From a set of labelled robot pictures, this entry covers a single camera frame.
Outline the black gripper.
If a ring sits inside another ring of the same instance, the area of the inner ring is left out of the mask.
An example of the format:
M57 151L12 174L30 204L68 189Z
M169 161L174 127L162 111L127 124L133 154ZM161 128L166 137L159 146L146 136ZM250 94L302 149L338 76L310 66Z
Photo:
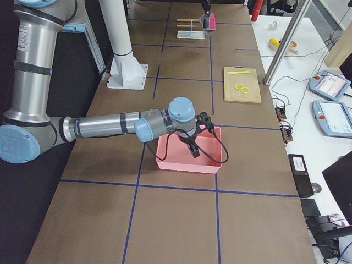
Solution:
M202 1L202 8L205 14L210 13L211 10L211 2L210 0L204 0Z
M214 124L211 117L206 112L201 112L195 116L194 128L186 131L185 129L177 129L178 138L181 142L188 144L193 158L199 157L199 148L195 143L197 136L203 131L208 130L209 133L214 133Z

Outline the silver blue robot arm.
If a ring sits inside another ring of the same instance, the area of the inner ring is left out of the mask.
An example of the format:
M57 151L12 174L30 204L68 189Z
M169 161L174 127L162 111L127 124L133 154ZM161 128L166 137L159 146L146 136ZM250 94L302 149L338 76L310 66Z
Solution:
M214 132L211 118L196 114L185 97L173 99L166 109L96 117L49 117L46 112L57 34L84 32L89 20L84 1L15 1L20 20L14 61L12 105L1 126L1 159L21 164L47 150L83 138L135 134L141 142L177 134L194 157L201 148L196 137Z

